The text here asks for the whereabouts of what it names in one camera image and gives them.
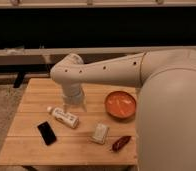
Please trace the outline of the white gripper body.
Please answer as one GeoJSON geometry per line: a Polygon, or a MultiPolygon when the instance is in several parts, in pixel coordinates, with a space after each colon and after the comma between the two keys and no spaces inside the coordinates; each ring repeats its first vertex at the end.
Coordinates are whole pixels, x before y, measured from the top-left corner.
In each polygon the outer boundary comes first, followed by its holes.
{"type": "Polygon", "coordinates": [[[62,85],[63,100],[67,104],[80,104],[84,100],[84,91],[80,83],[62,85]]]}

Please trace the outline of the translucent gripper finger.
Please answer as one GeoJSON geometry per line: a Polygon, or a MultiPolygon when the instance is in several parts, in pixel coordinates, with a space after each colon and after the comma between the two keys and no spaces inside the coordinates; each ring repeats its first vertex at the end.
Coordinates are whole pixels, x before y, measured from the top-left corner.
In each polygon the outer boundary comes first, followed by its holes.
{"type": "Polygon", "coordinates": [[[64,110],[65,113],[67,113],[68,110],[69,110],[69,104],[64,103],[63,104],[63,110],[64,110]]]}
{"type": "Polygon", "coordinates": [[[80,107],[83,109],[84,112],[87,112],[87,107],[85,102],[81,102],[80,107]]]}

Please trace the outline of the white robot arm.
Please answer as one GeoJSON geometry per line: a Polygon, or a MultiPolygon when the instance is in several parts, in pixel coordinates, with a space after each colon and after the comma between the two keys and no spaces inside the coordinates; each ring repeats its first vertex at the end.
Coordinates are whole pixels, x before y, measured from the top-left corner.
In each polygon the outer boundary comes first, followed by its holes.
{"type": "Polygon", "coordinates": [[[151,51],[90,64],[69,54],[50,75],[68,103],[83,99],[83,83],[139,88],[139,171],[196,171],[196,50],[151,51]]]}

